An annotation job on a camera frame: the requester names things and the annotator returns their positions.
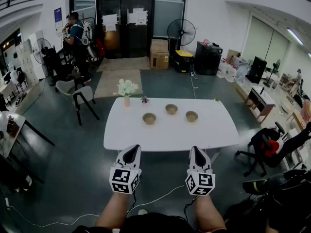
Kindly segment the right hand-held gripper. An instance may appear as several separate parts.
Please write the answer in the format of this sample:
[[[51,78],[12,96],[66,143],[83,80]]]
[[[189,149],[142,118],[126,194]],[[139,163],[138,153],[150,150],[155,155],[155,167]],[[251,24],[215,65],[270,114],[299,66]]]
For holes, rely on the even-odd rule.
[[[211,168],[211,161],[206,152],[197,146],[190,150],[189,169],[185,179],[190,195],[207,196],[215,188],[215,174]]]

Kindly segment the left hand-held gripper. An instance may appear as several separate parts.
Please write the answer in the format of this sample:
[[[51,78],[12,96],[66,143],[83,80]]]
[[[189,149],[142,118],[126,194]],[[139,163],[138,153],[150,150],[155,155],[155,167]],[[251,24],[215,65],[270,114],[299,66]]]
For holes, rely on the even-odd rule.
[[[111,167],[109,175],[109,183],[113,192],[133,194],[140,181],[141,169],[136,168],[140,165],[140,158],[140,145],[129,146],[118,154],[116,160],[118,164]]]

